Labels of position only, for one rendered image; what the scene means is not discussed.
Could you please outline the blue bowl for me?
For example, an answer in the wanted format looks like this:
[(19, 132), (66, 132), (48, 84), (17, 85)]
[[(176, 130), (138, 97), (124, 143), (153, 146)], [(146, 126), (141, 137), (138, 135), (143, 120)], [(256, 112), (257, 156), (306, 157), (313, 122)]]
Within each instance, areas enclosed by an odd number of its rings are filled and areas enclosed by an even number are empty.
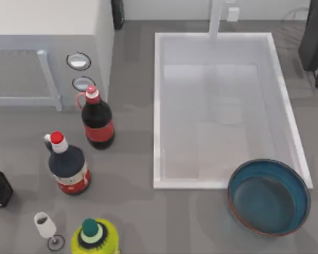
[(273, 159), (249, 160), (227, 184), (229, 208), (255, 234), (283, 237), (300, 229), (311, 210), (310, 192), (290, 166)]

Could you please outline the clear wine glass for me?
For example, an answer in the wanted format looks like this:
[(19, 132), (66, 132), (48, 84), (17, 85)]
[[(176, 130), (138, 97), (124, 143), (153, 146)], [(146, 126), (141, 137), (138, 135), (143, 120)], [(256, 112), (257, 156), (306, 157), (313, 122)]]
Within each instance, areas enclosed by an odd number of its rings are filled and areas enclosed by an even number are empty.
[(33, 221), (41, 237), (47, 240), (47, 248), (50, 251), (56, 252), (64, 247), (65, 238), (61, 234), (57, 234), (57, 227), (48, 214), (38, 212)]

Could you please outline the black block behind microwave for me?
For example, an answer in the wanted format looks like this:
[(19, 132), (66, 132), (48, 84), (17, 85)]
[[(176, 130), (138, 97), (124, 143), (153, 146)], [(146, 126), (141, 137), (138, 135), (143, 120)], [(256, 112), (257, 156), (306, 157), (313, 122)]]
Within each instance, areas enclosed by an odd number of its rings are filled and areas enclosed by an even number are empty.
[(123, 0), (111, 0), (112, 16), (115, 30), (121, 30), (125, 21)]

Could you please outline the white sink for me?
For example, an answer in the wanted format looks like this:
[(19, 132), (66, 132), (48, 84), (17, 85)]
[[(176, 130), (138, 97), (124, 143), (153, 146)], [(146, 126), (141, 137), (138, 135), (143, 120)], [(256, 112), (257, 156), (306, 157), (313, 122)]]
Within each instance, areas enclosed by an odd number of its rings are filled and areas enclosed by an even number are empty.
[(153, 126), (156, 189), (224, 189), (261, 158), (313, 188), (271, 33), (156, 33)]

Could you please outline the white wall socket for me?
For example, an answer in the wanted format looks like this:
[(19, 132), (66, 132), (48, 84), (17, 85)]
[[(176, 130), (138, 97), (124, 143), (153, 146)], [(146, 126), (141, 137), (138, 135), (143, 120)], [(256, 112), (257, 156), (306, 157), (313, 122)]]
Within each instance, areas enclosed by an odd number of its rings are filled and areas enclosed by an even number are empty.
[(227, 22), (237, 22), (239, 20), (240, 8), (230, 7), (227, 13)]

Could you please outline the large microwave knob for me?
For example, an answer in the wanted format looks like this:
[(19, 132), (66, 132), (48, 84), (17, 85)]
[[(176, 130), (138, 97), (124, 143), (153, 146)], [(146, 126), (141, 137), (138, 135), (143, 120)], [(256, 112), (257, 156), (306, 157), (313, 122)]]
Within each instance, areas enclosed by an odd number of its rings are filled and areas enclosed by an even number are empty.
[(66, 57), (67, 65), (77, 71), (87, 70), (91, 66), (91, 59), (82, 52), (76, 52)]

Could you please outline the dark bottle with red label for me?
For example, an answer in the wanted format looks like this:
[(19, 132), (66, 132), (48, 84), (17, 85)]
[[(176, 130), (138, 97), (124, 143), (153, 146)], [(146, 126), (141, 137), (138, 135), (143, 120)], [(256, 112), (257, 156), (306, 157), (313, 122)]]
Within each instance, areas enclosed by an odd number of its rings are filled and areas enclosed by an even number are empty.
[(76, 102), (90, 145), (97, 150), (110, 147), (115, 138), (112, 110), (96, 86), (88, 85), (85, 92), (77, 95)]

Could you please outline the small microwave knob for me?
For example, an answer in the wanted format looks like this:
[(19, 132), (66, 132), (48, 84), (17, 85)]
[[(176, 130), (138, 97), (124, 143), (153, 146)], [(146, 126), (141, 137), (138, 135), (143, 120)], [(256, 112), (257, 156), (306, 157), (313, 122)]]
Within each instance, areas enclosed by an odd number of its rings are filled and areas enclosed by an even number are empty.
[(95, 86), (95, 82), (86, 76), (77, 77), (72, 80), (72, 86), (79, 92), (85, 92), (89, 85)]

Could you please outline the tall white tap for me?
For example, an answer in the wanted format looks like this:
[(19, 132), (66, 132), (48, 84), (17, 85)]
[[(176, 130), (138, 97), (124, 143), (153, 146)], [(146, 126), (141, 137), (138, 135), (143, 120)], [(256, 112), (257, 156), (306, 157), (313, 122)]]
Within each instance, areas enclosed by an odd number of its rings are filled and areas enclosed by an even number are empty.
[(237, 0), (210, 0), (210, 21), (208, 35), (215, 40), (219, 31), (220, 20), (225, 4), (235, 3)]

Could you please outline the dark bottle with white neck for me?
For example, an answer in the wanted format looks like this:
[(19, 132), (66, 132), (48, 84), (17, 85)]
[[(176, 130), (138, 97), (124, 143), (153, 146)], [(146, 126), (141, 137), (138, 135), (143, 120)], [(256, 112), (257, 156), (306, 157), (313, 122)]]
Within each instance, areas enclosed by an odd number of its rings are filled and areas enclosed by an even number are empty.
[(59, 131), (46, 134), (43, 140), (49, 151), (49, 169), (61, 191), (67, 195), (85, 192), (91, 183), (91, 173), (82, 150), (69, 144)]

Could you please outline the pale microwave oven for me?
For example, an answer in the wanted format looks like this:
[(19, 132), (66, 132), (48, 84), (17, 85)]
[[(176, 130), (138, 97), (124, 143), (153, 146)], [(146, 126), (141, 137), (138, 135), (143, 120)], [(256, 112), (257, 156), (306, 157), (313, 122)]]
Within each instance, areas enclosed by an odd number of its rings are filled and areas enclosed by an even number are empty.
[[(77, 77), (94, 80), (108, 99), (113, 41), (111, 0), (0, 0), (0, 49), (47, 51), (62, 109), (75, 105)], [(67, 65), (76, 52), (89, 56), (89, 69)]]

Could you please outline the yellow-green bottle with green cap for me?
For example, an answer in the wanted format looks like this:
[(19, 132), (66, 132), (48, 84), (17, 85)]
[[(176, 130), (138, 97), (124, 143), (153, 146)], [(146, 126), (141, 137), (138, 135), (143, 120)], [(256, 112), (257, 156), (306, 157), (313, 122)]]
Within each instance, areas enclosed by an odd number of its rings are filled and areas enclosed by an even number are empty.
[(121, 254), (116, 227), (102, 218), (88, 218), (74, 232), (71, 254)]

